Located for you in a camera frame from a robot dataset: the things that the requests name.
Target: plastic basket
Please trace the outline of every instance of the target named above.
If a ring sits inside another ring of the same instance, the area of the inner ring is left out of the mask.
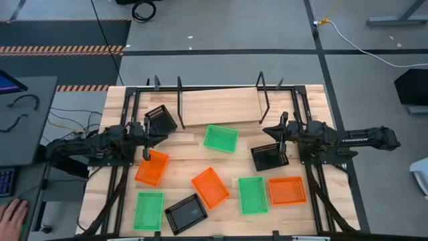
[[[242,214],[264,214],[269,211],[262,177],[239,178],[238,184]]]
[[[236,150],[238,134],[235,129],[208,125],[203,145],[206,148],[232,153]]]
[[[150,119],[150,129],[154,129],[158,134],[169,135],[177,129],[177,124],[169,114],[165,105],[161,105],[147,112],[145,116]]]
[[[157,187],[167,168],[169,156],[158,151],[150,150],[150,161],[142,160],[135,175],[135,181]]]
[[[255,169],[257,171],[265,171],[288,165],[286,156],[280,155],[279,143],[251,148],[251,155],[253,156]]]
[[[272,205],[304,204],[305,189],[301,177],[269,179],[269,193]]]
[[[134,230],[160,231],[162,212],[163,193],[139,192],[136,199]]]
[[[229,191],[212,167],[193,178],[192,185],[210,210],[230,196]]]
[[[167,208],[165,215],[174,235],[178,235],[208,218],[196,193]]]

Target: black metal frame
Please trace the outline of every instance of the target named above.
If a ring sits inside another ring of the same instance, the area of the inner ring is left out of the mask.
[[[263,86],[258,85],[260,80],[262,81]],[[257,90],[265,92],[265,97],[266,97],[266,101],[267,101],[267,110],[265,111],[262,119],[260,120],[260,123],[263,122],[266,114],[268,113],[268,111],[270,109],[270,104],[269,104],[269,99],[268,99],[268,91],[290,91],[290,93],[292,95],[294,111],[297,112],[299,116],[300,116],[300,108],[299,108],[299,103],[298,103],[298,94],[300,94],[302,96],[302,100],[303,100],[303,106],[304,106],[304,110],[305,110],[306,119],[312,120],[312,116],[310,114],[310,109],[309,109],[309,104],[308,104],[308,98],[306,96],[305,86],[281,86],[280,83],[278,85],[266,86],[262,72],[260,72],[255,86],[257,87]],[[177,78],[177,87],[175,87],[175,86],[159,86],[158,84],[156,86],[128,87],[126,89],[126,95],[125,95],[124,105],[123,105],[123,109],[122,109],[122,117],[121,117],[120,124],[125,125],[126,115],[128,112],[129,100],[130,100],[131,96],[135,96],[131,120],[132,121],[136,120],[137,114],[138,114],[138,100],[140,98],[140,95],[143,92],[154,92],[154,91],[156,91],[156,92],[177,92],[177,112],[178,112],[177,114],[179,115],[179,119],[180,119],[182,127],[185,128],[185,126],[182,122],[182,117],[181,117],[182,111],[183,111],[181,108],[182,107],[182,105],[181,105],[181,92],[182,91],[220,90],[220,89],[224,89],[224,88],[247,88],[247,87],[251,87],[251,86],[250,85],[245,85],[245,86],[230,86],[230,85],[183,86],[181,84],[181,78],[180,77]],[[305,164],[305,168],[306,168],[306,173],[308,174],[308,169],[312,168],[312,165],[311,164]],[[316,166],[316,168],[317,168],[317,172],[318,172],[318,176],[319,176],[320,186],[322,187],[323,192],[327,195],[328,192],[327,192],[327,188],[326,188],[326,182],[325,182],[325,177],[324,177],[324,172],[322,170],[322,166],[318,165],[318,166]],[[112,192],[114,190],[114,187],[116,184],[117,171],[118,171],[117,167],[112,168],[112,173],[110,176],[110,183],[108,186],[108,195],[107,195],[108,197],[110,197],[112,195]],[[124,167],[122,170],[122,174],[128,175],[128,171],[129,171],[129,167]],[[310,196],[311,196],[312,209],[314,212],[314,221],[316,223],[316,230],[317,230],[317,233],[321,233],[321,232],[323,232],[323,229],[322,229],[322,223],[321,223],[320,209],[318,207],[318,199],[317,199],[317,196],[315,194],[315,191],[311,187],[310,187]],[[114,224],[114,232],[113,232],[114,234],[119,234],[119,231],[120,231],[120,226],[121,226],[121,221],[122,221],[123,205],[124,205],[124,197],[125,197],[125,190],[119,196],[117,212],[116,212],[116,220],[115,220],[115,224]],[[335,231],[334,221],[333,221],[333,219],[330,215],[330,212],[328,210],[326,210],[326,213],[327,213],[327,217],[328,217],[328,224],[329,224],[328,226],[330,228],[330,231],[334,232]],[[107,215],[106,219],[104,220],[104,223],[103,223],[103,226],[101,229],[101,234],[107,233],[108,220],[109,220],[109,215]],[[265,236],[254,236],[253,238],[255,238],[255,239],[260,239],[260,238],[266,239],[267,237],[265,237]]]
[[[262,89],[260,89],[259,87],[259,82],[261,80],[261,83],[263,84]],[[200,88],[200,86],[186,86],[183,87],[182,83],[181,83],[181,78],[180,76],[177,77],[177,114],[179,116],[179,120],[181,123],[181,126],[183,129],[186,129],[185,124],[183,123],[183,103],[182,103],[182,93],[183,91],[192,91],[192,90],[221,90],[221,89],[225,89],[225,88],[248,88],[248,87],[253,87],[253,86],[204,86],[203,88]],[[261,120],[259,120],[259,123],[263,123],[263,120],[265,119],[266,115],[269,112],[270,109],[270,105],[269,105],[269,98],[268,98],[268,91],[266,89],[266,83],[265,83],[265,77],[263,75],[263,72],[260,71],[259,76],[257,77],[257,82],[255,83],[255,87],[258,90],[263,90],[265,93],[265,99],[266,99],[266,110],[261,118]]]
[[[153,92],[153,91],[159,91],[159,92],[180,92],[180,91],[191,91],[191,90],[217,90],[217,89],[223,89],[223,88],[246,88],[250,86],[182,86],[181,80],[179,78],[179,84],[177,87],[175,86],[159,86],[158,90],[155,90],[155,87],[153,86],[144,86],[144,87],[128,87],[126,89],[126,98],[124,101],[123,109],[122,109],[122,117],[121,117],[121,124],[124,125],[126,121],[126,115],[128,110],[128,103],[130,100],[130,96],[134,95],[134,106],[132,109],[132,116],[131,120],[135,121],[138,114],[138,101],[140,98],[140,95],[143,92]],[[264,91],[265,93],[267,91],[290,91],[292,95],[293,100],[293,107],[294,111],[298,114],[298,117],[300,116],[300,108],[298,103],[298,94],[302,96],[303,100],[303,106],[305,111],[305,117],[306,120],[312,120],[312,116],[310,113],[309,108],[309,102],[308,98],[306,96],[306,88],[305,86],[281,86],[281,84],[278,84],[277,86],[266,86],[265,84],[263,87],[257,86],[257,90]],[[306,176],[313,176],[312,173],[312,164],[305,163],[305,169],[306,169]],[[318,173],[318,182],[320,183],[320,188],[322,192],[325,194],[326,197],[328,197],[326,182],[325,182],[325,176],[324,171],[322,169],[321,164],[315,164],[315,168],[317,169]],[[116,183],[116,176],[117,176],[117,167],[113,167],[112,175],[110,176],[110,184],[109,184],[109,194],[110,192],[114,190],[114,186]],[[125,175],[127,177],[129,172],[129,167],[124,167],[122,170],[122,175]],[[328,226],[330,228],[329,232],[326,232],[322,228],[322,220],[320,217],[320,209],[318,207],[318,197],[316,195],[316,192],[314,188],[312,188],[311,185],[309,185],[309,191],[310,191],[310,199],[312,204],[312,211],[314,213],[314,221],[316,224],[316,230],[317,230],[317,236],[280,236],[279,232],[276,230],[272,231],[272,236],[213,236],[213,237],[161,237],[160,232],[155,232],[154,237],[144,237],[144,240],[153,240],[153,241],[160,241],[160,240],[212,240],[212,241],[222,241],[222,240],[273,240],[273,241],[279,241],[279,240],[343,240],[343,241],[360,241],[367,238],[371,238],[371,240],[424,240],[424,238],[418,238],[418,237],[408,237],[408,236],[388,236],[388,235],[376,235],[376,234],[362,234],[360,232],[345,232],[345,233],[337,233],[334,229],[334,221],[332,219],[331,213],[326,209],[327,214],[327,220],[328,220]],[[108,235],[111,238],[117,238],[120,235],[120,226],[122,223],[122,213],[124,208],[124,197],[125,197],[125,191],[126,188],[120,193],[119,195],[119,201],[117,205],[117,212],[116,212],[116,219],[114,224],[114,230],[113,233],[107,234],[107,227],[108,227],[108,216],[106,216],[106,219],[104,220],[103,227],[101,230],[101,236],[89,236],[84,237],[82,240],[107,240],[106,235]]]

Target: wooden tabletop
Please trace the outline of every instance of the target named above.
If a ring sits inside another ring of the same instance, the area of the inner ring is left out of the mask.
[[[308,100],[312,118],[326,122],[333,127],[332,117],[328,107],[326,95],[322,85],[307,85]],[[106,104],[101,120],[100,130],[120,122],[120,115],[124,102],[125,87],[110,87],[107,93]],[[261,111],[266,108],[264,93],[259,92]],[[222,153],[206,149],[203,138],[207,126],[187,127],[183,130],[177,116],[176,92],[143,92],[140,96],[138,121],[143,121],[144,114],[164,104],[175,122],[179,126],[177,131],[167,140],[154,149],[169,155],[169,164],[166,168],[160,185],[157,188],[135,182],[134,176],[142,159],[142,148],[138,148],[134,165],[130,168],[128,185],[122,215],[121,236],[153,236],[154,232],[134,231],[134,211],[136,195],[140,191],[161,191],[165,194],[164,209],[190,196],[196,191],[191,184],[192,178],[208,167],[214,168],[227,189],[230,198],[213,210],[207,210],[208,218],[192,228],[184,231],[180,236],[269,236],[272,230],[279,230],[281,235],[316,234],[314,216],[310,203],[308,183],[304,166],[300,164],[297,144],[287,143],[287,156],[290,164],[285,167],[257,172],[254,167],[250,149],[261,145],[274,143],[274,140],[262,132],[264,127],[272,127],[279,123],[283,111],[293,113],[293,102],[288,91],[268,92],[270,111],[264,122],[224,124],[223,127],[237,129],[239,138],[235,153]],[[130,101],[128,120],[132,110]],[[106,201],[108,182],[111,169],[104,167],[89,180],[80,212],[80,224],[86,228],[95,219]],[[347,175],[331,165],[324,166],[324,173],[331,202],[336,209],[354,228],[359,228],[354,202],[352,200]],[[302,177],[307,197],[305,204],[289,206],[272,206],[267,181],[273,177]],[[254,216],[241,214],[237,180],[240,177],[264,177],[266,193],[269,202],[269,212]],[[323,226],[327,227],[324,207],[319,201]],[[112,231],[116,206],[110,215]],[[171,228],[163,214],[162,236],[172,236]]]

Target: orange plastic basket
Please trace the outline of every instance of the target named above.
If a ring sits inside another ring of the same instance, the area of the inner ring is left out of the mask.
[[[158,151],[150,150],[150,161],[142,160],[135,175],[135,181],[157,187],[161,182],[169,156]]]
[[[192,185],[210,210],[230,196],[229,191],[212,167],[193,178]]]
[[[304,204],[305,189],[301,177],[269,179],[269,193],[272,205]]]

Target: black floor line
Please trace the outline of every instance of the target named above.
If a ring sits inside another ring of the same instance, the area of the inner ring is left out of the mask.
[[[108,44],[124,46],[130,21],[101,21]],[[97,21],[0,22],[0,46],[105,46]]]
[[[125,51],[124,56],[193,56],[193,55],[235,55],[235,54],[317,54],[316,50],[155,50]]]
[[[314,22],[314,15],[312,13],[312,8],[309,0],[304,0],[304,4],[306,8],[306,13],[308,14],[311,30],[312,32],[314,32],[315,27],[312,25],[312,23]],[[344,131],[342,116],[340,115],[339,105],[337,102],[336,94],[334,93],[332,79],[330,76],[330,72],[328,71],[326,56],[324,55],[320,38],[314,36],[314,41],[315,41],[315,47],[318,50],[318,59],[321,65],[322,75],[324,76],[328,98],[330,100],[330,105],[333,112],[334,122],[336,124],[336,128],[338,131]],[[352,192],[352,197],[354,200],[358,222],[360,223],[360,229],[364,233],[370,233],[370,228],[368,226],[368,220],[364,209],[364,204],[362,202],[360,188],[358,186],[358,180],[356,178],[354,163],[352,161],[348,162],[347,171],[348,171],[349,186]]]
[[[415,50],[364,50],[371,54],[428,54],[428,49]],[[124,56],[198,56],[198,55],[240,55],[240,54],[299,54],[299,55],[363,55],[358,50],[141,50],[125,51]]]
[[[57,76],[58,85],[116,85],[118,77],[110,55],[3,56],[0,66],[14,77]]]
[[[428,54],[428,49],[414,49],[414,50],[364,50],[371,54]],[[337,55],[353,55],[364,54],[358,50],[323,50],[324,54],[337,54]]]

